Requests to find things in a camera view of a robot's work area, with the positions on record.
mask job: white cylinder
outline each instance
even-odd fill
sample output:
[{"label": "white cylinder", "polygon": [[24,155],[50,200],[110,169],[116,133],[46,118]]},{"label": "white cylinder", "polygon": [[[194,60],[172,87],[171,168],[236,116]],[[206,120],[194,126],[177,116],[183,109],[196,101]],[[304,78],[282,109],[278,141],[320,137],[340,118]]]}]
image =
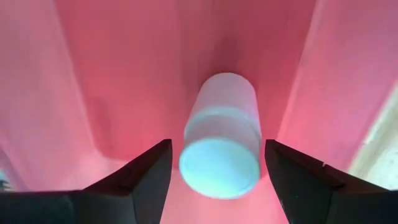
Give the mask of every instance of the white cylinder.
[{"label": "white cylinder", "polygon": [[231,199],[248,193],[260,177],[261,129],[253,86],[220,73],[200,89],[184,130],[179,168],[202,195]]}]

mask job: black plastic part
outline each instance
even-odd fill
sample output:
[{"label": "black plastic part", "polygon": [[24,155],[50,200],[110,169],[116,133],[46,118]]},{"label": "black plastic part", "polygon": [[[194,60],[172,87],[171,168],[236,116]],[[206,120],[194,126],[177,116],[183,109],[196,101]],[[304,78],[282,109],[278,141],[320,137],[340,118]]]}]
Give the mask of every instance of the black plastic part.
[{"label": "black plastic part", "polygon": [[160,223],[171,170],[165,139],[83,190],[0,194],[0,223]]},{"label": "black plastic part", "polygon": [[266,141],[271,182],[291,224],[396,224],[398,192],[353,177],[275,140]]}]

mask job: pink surface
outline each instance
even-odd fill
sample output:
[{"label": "pink surface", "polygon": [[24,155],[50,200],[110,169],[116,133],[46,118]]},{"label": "pink surface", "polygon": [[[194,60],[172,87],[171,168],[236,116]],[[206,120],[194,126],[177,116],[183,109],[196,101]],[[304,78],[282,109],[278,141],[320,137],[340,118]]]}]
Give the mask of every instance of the pink surface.
[{"label": "pink surface", "polygon": [[[121,165],[101,154],[130,160],[163,138],[176,162],[199,87],[225,71],[257,90],[264,138],[345,167],[398,71],[394,0],[318,1],[312,21],[315,0],[56,3],[0,2],[0,146],[31,190],[84,187]],[[266,175],[217,201],[177,170],[162,218],[285,222]]]},{"label": "pink surface", "polygon": [[398,80],[397,1],[322,0],[278,139],[346,169]]}]

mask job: curved pink wall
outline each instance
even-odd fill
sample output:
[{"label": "curved pink wall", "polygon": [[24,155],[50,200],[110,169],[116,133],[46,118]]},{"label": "curved pink wall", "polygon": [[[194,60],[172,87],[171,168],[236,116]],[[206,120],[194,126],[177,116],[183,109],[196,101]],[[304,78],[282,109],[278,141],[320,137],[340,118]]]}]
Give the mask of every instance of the curved pink wall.
[{"label": "curved pink wall", "polygon": [[177,159],[199,87],[217,72],[254,84],[264,136],[276,138],[315,1],[56,3],[98,149],[130,159],[172,138]]},{"label": "curved pink wall", "polygon": [[[393,0],[318,1],[313,19],[315,0],[55,3],[0,3],[0,146],[31,190],[84,187],[123,164],[103,155],[163,138],[177,161],[200,85],[224,71],[255,86],[264,139],[344,167],[396,81]],[[219,201],[173,171],[162,223],[285,222],[266,175]]]},{"label": "curved pink wall", "polygon": [[321,0],[278,139],[346,169],[398,80],[397,1]]}]

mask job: beige surface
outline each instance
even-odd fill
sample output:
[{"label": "beige surface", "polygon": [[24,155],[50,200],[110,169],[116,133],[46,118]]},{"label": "beige surface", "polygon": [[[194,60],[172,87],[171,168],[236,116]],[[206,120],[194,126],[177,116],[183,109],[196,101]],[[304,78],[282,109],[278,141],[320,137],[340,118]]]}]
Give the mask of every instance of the beige surface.
[{"label": "beige surface", "polygon": [[398,85],[348,172],[381,187],[398,189]]}]

